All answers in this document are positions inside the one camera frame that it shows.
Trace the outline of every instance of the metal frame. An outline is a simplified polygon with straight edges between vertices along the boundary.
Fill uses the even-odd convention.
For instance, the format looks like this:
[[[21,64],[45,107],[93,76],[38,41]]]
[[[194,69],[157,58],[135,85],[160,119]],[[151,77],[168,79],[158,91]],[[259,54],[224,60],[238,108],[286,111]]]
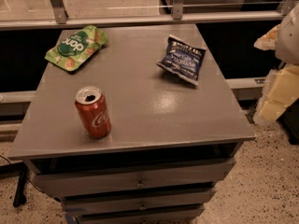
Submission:
[[[184,0],[173,0],[172,17],[174,20],[181,20],[183,17]]]
[[[119,27],[136,25],[160,25],[160,24],[182,24],[197,22],[229,22],[229,21],[273,21],[282,20],[288,12],[295,6],[297,0],[284,0],[277,11],[254,11],[254,12],[217,12],[184,14],[183,0],[173,0],[171,15],[159,15],[148,17],[123,17],[123,18],[103,18],[103,19],[69,19],[64,7],[63,0],[50,0],[55,20],[43,21],[0,21],[0,31],[8,30],[27,30],[41,28],[81,28],[88,24],[94,24],[99,27]],[[256,78],[227,80],[234,94],[240,100],[248,98],[247,91],[254,95],[262,92],[263,84],[255,83]],[[6,92],[0,93],[0,105],[11,104],[30,104],[34,97],[34,91],[25,92]]]
[[[298,0],[284,0],[284,2],[279,5],[278,12],[285,16],[296,6],[297,3]]]
[[[52,7],[53,7],[53,12],[55,16],[55,20],[58,24],[65,24],[68,15],[64,7],[64,1],[63,0],[50,0]]]

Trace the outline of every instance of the black panel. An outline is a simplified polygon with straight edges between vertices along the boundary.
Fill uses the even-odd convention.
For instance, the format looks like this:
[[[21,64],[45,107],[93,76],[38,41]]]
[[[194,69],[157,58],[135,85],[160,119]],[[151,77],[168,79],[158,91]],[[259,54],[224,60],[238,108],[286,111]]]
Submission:
[[[254,42],[281,21],[198,23],[197,28],[225,78],[265,77],[280,60]]]
[[[277,10],[282,0],[245,0],[242,11]]]
[[[0,92],[35,91],[61,30],[0,32]]]

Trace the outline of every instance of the chip bag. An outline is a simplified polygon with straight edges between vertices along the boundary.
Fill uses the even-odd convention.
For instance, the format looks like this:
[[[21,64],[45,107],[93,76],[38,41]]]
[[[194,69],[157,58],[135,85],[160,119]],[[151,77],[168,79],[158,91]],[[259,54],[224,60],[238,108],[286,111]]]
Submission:
[[[48,50],[45,59],[66,71],[74,71],[101,49],[107,41],[107,35],[103,31],[89,25]]]
[[[199,68],[205,53],[205,49],[192,47],[185,41],[170,35],[166,56],[157,65],[194,85],[198,85]]]

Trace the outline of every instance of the red soda can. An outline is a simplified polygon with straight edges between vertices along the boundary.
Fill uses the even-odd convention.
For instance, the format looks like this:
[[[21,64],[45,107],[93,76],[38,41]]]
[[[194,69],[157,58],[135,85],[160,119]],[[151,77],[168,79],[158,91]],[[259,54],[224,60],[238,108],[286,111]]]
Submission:
[[[82,124],[92,138],[101,138],[111,130],[105,95],[94,86],[83,87],[76,93],[75,106]]]

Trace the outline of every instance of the gray table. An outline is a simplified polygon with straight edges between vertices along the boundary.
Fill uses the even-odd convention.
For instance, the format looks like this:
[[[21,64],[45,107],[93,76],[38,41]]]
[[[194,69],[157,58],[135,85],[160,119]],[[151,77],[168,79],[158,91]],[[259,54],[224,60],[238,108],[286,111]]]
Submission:
[[[68,74],[49,63],[9,157],[23,160],[36,174],[36,184],[50,197],[62,199],[65,209],[72,206],[66,198],[70,196],[124,191],[123,195],[128,197],[125,191],[135,191],[130,187],[130,180],[134,178],[139,180],[136,186],[142,189],[182,187],[191,183],[215,184],[223,179],[233,166],[232,156],[239,144],[253,139],[254,132],[211,53],[206,51],[198,87],[156,65],[165,55],[170,34],[196,47],[203,47],[205,42],[196,26],[124,27],[103,31],[109,37],[108,45],[75,74]],[[58,42],[73,33],[63,31]],[[76,91],[87,85],[99,87],[107,98],[112,131],[100,140],[91,139],[85,134],[74,105]],[[222,147],[219,149],[221,154],[229,149],[228,153],[224,152],[227,157],[219,155],[215,146]],[[210,147],[213,149],[213,159],[208,160],[201,153]],[[193,156],[194,152],[200,156],[198,159]],[[215,172],[214,175],[203,175],[197,180],[198,174],[205,172],[205,165],[210,173]],[[162,182],[143,187],[144,183],[139,178],[141,174],[150,180],[155,176],[183,173],[194,174],[196,180],[194,176],[185,178],[185,181],[181,177],[169,176],[164,177]],[[66,179],[73,183],[75,180],[77,185],[63,192],[63,186],[69,185]],[[122,187],[111,184],[112,179],[122,180]],[[86,183],[89,184],[88,191],[84,188]],[[188,214],[180,217],[198,214],[189,213],[188,204],[184,203]],[[149,216],[155,208],[147,211]],[[167,210],[158,213],[151,216],[153,220],[167,217],[161,217],[161,213],[167,213]],[[74,215],[78,215],[81,223],[96,223],[98,218],[106,221],[103,223],[116,221],[105,215],[83,217],[78,209]],[[128,220],[126,218],[117,221],[136,221],[130,219],[131,216]]]

